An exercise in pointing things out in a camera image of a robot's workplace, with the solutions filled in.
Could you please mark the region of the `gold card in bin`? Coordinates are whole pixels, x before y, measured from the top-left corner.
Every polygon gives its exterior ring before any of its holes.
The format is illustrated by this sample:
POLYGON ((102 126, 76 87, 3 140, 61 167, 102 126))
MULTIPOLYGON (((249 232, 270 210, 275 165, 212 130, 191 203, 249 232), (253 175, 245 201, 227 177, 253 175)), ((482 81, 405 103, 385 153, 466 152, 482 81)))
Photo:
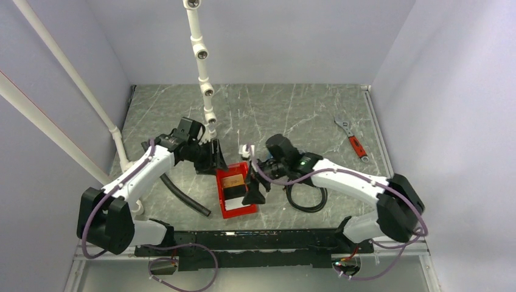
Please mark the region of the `gold card in bin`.
POLYGON ((245 180, 242 174, 236 174, 231 176, 225 176, 221 179, 221 187, 223 189, 228 189, 232 187, 238 187, 245 185, 245 180))

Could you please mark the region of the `aluminium rail frame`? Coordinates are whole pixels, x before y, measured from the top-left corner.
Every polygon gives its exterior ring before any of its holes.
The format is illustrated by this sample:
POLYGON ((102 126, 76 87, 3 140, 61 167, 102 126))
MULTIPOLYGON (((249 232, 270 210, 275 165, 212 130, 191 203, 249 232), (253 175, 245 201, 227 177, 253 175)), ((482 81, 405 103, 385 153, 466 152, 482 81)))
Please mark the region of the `aluminium rail frame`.
MULTIPOLYGON (((202 142, 206 127, 196 120, 182 118, 170 134, 148 142, 144 155, 118 178, 101 189, 87 189, 80 200, 77 235, 87 259, 91 243, 100 253, 118 255, 129 247, 155 251, 176 251, 174 228, 159 220, 135 220, 131 212, 143 191, 179 162, 189 161, 199 172, 217 175, 228 170, 218 139, 202 142)), ((388 237, 403 251, 428 234, 422 214, 424 204, 407 178, 372 176, 335 164, 315 153, 300 151, 287 137, 275 134, 266 142, 270 158, 261 161, 254 145, 239 147, 245 171, 242 206, 265 203, 264 192, 272 185, 290 190, 305 184, 323 191, 334 190, 371 205, 368 214, 343 219, 335 231, 335 241, 355 255, 362 243, 375 244, 377 237, 388 237)))

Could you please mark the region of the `white PVC pipe frame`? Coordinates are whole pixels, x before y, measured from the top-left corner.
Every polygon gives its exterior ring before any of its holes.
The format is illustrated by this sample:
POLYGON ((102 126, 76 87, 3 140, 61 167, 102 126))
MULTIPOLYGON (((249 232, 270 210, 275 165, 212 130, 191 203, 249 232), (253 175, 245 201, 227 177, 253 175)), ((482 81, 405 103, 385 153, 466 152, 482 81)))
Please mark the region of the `white PVC pipe frame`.
MULTIPOLYGON (((29 6, 87 87, 120 125, 130 83, 86 1, 29 6)), ((114 153, 107 126, 13 1, 1 2, 1 215, 74 216, 96 180, 20 110, 27 105, 64 132, 98 168, 114 153)))

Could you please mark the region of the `red handled adjustable wrench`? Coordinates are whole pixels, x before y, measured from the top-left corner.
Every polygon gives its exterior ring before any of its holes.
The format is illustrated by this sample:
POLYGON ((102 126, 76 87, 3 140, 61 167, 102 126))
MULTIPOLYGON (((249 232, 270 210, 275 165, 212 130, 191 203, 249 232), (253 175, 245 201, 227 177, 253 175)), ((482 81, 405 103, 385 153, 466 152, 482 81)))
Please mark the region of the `red handled adjustable wrench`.
POLYGON ((342 119, 340 117, 334 117, 334 122, 345 131, 346 136, 347 136, 347 138, 348 138, 352 148, 354 149, 354 152, 358 156, 358 158, 362 162, 368 163, 369 162, 369 156, 366 153, 366 151, 363 148, 363 146, 360 143, 360 141, 358 140, 358 138, 353 134, 353 132, 351 130, 350 122, 346 121, 346 120, 344 120, 344 119, 342 119))

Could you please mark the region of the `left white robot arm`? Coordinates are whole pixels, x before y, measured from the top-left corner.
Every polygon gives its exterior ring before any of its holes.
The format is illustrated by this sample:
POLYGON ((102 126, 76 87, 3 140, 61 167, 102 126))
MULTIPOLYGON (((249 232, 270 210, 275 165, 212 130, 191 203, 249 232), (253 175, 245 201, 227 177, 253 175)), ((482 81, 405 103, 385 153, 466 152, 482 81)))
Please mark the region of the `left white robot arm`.
POLYGON ((171 133, 151 139, 144 155, 126 172, 101 189, 84 191, 77 237, 87 259, 106 252, 118 255, 130 246, 149 246, 161 256, 173 251, 173 226, 155 219, 135 220, 131 210, 159 177, 180 162, 192 162, 203 175, 228 169, 218 139, 201 142, 205 132, 201 122, 182 117, 171 133))

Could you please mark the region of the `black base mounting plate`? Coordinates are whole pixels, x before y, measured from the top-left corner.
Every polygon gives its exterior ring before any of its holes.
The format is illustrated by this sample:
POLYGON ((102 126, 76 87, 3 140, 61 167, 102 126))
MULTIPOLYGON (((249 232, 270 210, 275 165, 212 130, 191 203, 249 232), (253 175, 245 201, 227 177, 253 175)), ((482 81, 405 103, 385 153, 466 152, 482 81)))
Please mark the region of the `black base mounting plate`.
POLYGON ((330 268, 340 256, 354 251, 371 254, 368 241, 357 247, 340 240, 334 228, 268 231, 176 231, 159 251, 138 247, 136 257, 177 256, 180 271, 212 268, 311 266, 330 268))

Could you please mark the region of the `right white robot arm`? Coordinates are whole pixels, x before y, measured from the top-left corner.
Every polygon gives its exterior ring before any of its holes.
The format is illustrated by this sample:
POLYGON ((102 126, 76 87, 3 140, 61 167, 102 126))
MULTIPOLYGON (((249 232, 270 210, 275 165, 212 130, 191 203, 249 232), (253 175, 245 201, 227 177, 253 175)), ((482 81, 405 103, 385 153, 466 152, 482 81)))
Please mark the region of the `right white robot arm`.
POLYGON ((260 188, 269 192, 273 184, 305 184, 360 200, 373 210, 340 223, 335 244, 342 252, 351 252, 359 243, 376 237, 407 244, 413 237, 428 235, 422 219, 425 206, 405 176, 396 173, 388 178, 345 168, 316 153, 298 150, 282 134, 270 137, 266 147, 271 155, 266 161, 258 160, 254 145, 239 147, 239 155, 249 162, 244 205, 265 204, 260 188))

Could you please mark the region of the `red plastic bin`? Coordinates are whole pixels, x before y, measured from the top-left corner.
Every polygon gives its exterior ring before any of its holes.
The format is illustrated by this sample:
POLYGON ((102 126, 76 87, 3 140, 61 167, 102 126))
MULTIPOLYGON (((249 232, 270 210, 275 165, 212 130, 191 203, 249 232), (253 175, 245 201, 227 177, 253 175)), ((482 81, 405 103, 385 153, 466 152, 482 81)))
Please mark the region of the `red plastic bin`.
POLYGON ((258 208, 255 204, 251 204, 250 207, 244 207, 241 209, 226 211, 224 206, 224 200, 229 200, 232 198, 244 197, 248 188, 245 185, 232 187, 228 189, 223 189, 221 187, 221 179, 225 176, 231 176, 236 174, 242 174, 244 180, 246 175, 248 174, 248 164, 245 162, 240 162, 236 164, 231 164, 228 166, 227 170, 217 169, 216 170, 216 181, 217 181, 217 189, 218 189, 218 200, 221 208, 221 214, 224 219, 239 217, 243 215, 254 214, 258 211, 258 208))

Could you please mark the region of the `white card stack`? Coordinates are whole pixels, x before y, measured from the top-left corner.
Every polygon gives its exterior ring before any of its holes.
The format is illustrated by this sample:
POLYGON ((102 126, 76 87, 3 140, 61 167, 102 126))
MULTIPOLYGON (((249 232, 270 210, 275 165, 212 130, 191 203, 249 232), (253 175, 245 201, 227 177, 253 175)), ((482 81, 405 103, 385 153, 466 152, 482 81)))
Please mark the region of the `white card stack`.
POLYGON ((226 211, 230 211, 230 210, 236 210, 236 209, 241 209, 241 208, 244 208, 244 207, 250 207, 251 206, 250 204, 243 204, 242 201, 243 201, 243 197, 238 197, 238 198, 232 198, 232 199, 229 199, 229 200, 224 200, 225 210, 226 211))

